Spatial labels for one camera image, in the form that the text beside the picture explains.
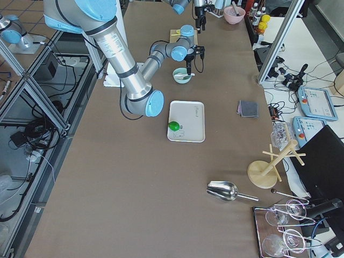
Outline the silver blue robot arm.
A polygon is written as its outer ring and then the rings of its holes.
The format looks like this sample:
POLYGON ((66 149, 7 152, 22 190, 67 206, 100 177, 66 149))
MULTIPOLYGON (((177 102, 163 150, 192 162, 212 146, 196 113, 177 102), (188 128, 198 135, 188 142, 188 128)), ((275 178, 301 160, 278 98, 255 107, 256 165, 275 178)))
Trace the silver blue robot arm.
POLYGON ((172 9, 178 14, 182 14, 189 3, 192 3, 194 11, 192 11, 192 17, 195 21, 197 33, 205 30, 206 25, 206 11, 213 7, 208 1, 187 1, 187 0, 168 0, 164 1, 169 4, 172 9))
POLYGON ((132 114, 155 117, 163 109, 164 96, 153 89, 149 80, 165 58, 183 61, 194 51, 194 28, 184 25, 176 42, 155 44, 151 55, 139 67, 117 29, 116 12, 116 1, 44 1, 47 26, 69 33, 85 33, 98 43, 124 85, 121 107, 132 114))

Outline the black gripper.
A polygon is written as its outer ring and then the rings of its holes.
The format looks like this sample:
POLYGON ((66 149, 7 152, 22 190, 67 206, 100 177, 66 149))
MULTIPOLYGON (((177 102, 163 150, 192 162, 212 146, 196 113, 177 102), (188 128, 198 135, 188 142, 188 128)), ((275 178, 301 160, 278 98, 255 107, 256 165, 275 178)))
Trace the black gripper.
POLYGON ((185 61, 187 62, 187 74, 191 74, 191 71, 192 71, 191 61, 194 59, 195 59, 195 53, 187 54, 185 57, 185 61))
POLYGON ((195 23, 196 23, 197 33, 201 33, 201 26, 202 26, 202 30, 205 30, 205 25, 206 25, 205 9, 206 9, 206 5, 195 7, 195 15, 196 15, 195 23))

